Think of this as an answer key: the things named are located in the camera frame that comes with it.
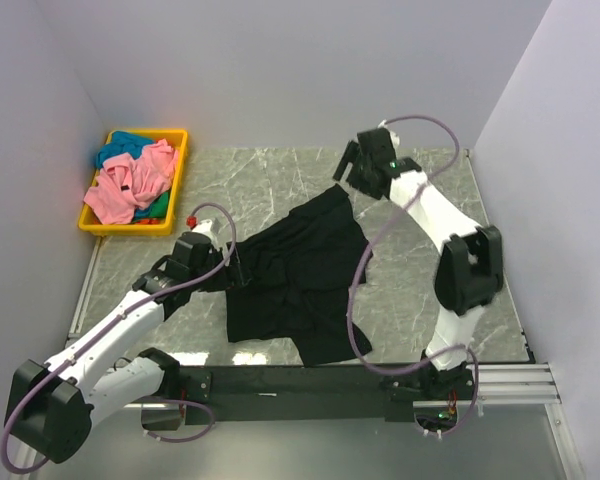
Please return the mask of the black t shirt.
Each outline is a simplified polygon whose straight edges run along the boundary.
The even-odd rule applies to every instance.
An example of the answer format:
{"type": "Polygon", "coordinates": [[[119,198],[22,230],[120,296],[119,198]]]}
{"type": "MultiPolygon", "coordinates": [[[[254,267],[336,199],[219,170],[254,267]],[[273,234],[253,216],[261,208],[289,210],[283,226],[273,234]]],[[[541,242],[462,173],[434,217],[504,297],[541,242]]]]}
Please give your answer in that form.
{"type": "Polygon", "coordinates": [[[352,360],[372,350],[359,327],[346,325],[367,245],[348,193],[334,185],[237,243],[245,284],[218,273],[200,289],[224,292],[231,343],[289,338],[306,366],[352,360]]]}

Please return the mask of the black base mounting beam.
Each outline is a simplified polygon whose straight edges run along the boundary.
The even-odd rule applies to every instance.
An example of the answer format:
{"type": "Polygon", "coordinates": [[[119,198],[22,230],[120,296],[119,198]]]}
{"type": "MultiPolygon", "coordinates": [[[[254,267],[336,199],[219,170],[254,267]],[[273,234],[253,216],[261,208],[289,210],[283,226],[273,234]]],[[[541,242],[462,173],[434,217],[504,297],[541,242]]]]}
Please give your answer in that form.
{"type": "Polygon", "coordinates": [[[219,422],[382,418],[412,422],[432,404],[470,401],[473,372],[461,365],[446,373],[427,366],[382,377],[361,365],[207,366],[180,369],[179,385],[142,401],[188,400],[210,407],[219,422]]]}

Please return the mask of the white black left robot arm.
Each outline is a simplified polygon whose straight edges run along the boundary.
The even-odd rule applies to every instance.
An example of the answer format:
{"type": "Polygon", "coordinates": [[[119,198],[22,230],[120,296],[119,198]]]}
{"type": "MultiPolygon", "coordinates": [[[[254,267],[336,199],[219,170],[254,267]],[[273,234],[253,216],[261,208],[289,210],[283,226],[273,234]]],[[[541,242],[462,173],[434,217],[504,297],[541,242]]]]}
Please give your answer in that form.
{"type": "Polygon", "coordinates": [[[185,306],[195,292],[226,291],[240,283],[237,243],[225,249],[201,227],[180,235],[172,252],[143,273],[120,303],[86,335],[43,363],[24,362],[12,377],[0,457],[16,474],[8,454],[15,438],[42,455],[63,463],[85,443],[91,430],[126,405],[147,399],[199,409],[205,430],[216,422],[213,410],[187,398],[180,363],[149,348],[127,366],[114,363],[142,336],[185,306]]]}

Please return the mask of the pink t shirt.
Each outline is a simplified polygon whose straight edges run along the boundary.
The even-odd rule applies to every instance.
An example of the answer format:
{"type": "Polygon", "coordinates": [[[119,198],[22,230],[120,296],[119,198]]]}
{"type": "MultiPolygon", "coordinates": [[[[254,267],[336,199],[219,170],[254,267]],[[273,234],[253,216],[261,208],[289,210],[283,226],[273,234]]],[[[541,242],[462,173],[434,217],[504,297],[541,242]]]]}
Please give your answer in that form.
{"type": "Polygon", "coordinates": [[[104,161],[84,203],[104,225],[129,224],[137,210],[145,210],[170,190],[179,151],[165,139],[144,146],[134,159],[121,153],[104,161]]]}

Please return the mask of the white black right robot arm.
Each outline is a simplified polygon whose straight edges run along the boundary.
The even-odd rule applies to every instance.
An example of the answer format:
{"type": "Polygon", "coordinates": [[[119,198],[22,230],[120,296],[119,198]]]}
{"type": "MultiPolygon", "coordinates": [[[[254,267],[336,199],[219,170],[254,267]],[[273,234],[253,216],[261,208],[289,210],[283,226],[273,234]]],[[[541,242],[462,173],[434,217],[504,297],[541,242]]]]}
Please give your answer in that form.
{"type": "Polygon", "coordinates": [[[466,363],[477,359],[470,348],[476,325],[504,286],[503,240],[497,227],[482,226],[455,207],[417,163],[398,158],[395,138],[384,126],[359,133],[345,147],[333,177],[399,207],[399,214],[382,227],[379,238],[402,215],[409,215],[434,244],[438,252],[437,321],[423,358],[406,367],[372,364],[355,339],[349,343],[368,371],[385,377],[421,372],[422,393],[440,399],[454,386],[452,373],[465,371],[466,363]]]}

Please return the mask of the yellow plastic tray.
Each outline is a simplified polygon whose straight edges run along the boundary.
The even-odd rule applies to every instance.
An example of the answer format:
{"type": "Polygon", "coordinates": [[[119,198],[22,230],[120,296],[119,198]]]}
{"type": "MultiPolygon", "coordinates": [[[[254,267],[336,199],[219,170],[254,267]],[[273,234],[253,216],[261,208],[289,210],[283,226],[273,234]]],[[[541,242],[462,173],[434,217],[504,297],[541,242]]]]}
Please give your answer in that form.
{"type": "MultiPolygon", "coordinates": [[[[175,222],[175,206],[177,198],[180,192],[182,183],[183,172],[185,170],[186,158],[188,156],[188,132],[184,129],[117,129],[119,131],[126,131],[129,133],[141,135],[150,138],[156,142],[161,139],[165,139],[167,143],[173,148],[179,151],[179,160],[176,166],[175,178],[170,190],[170,202],[168,211],[162,225],[153,226],[140,226],[132,225],[131,221],[129,224],[118,224],[118,225],[104,225],[99,222],[95,214],[84,203],[81,210],[81,214],[78,220],[78,227],[86,232],[89,232],[96,236],[113,236],[113,235],[126,235],[126,236],[167,236],[169,235],[174,227],[175,222]]],[[[111,133],[109,133],[105,144],[110,140],[111,133]]],[[[95,169],[94,177],[91,182],[91,186],[96,184],[95,177],[99,170],[95,169]]]]}

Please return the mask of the aluminium extrusion rail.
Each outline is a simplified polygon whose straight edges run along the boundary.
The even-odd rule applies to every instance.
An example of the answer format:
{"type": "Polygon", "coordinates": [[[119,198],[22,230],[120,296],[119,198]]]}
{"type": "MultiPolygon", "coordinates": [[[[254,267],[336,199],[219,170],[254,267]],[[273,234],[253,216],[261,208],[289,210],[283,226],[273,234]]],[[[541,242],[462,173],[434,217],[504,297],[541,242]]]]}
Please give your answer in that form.
{"type": "Polygon", "coordinates": [[[481,365],[478,398],[489,405],[561,403],[553,373],[546,363],[481,365]]]}

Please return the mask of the teal blue t shirt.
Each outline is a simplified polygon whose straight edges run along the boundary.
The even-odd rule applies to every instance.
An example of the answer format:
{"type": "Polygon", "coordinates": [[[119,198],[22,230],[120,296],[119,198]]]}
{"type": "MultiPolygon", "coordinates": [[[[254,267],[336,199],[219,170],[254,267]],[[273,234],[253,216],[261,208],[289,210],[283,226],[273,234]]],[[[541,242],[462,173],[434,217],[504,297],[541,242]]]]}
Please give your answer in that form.
{"type": "Polygon", "coordinates": [[[141,135],[126,131],[114,131],[111,133],[110,140],[96,154],[94,168],[101,169],[106,160],[121,154],[129,154],[134,160],[137,160],[144,147],[154,143],[154,140],[141,135]]]}

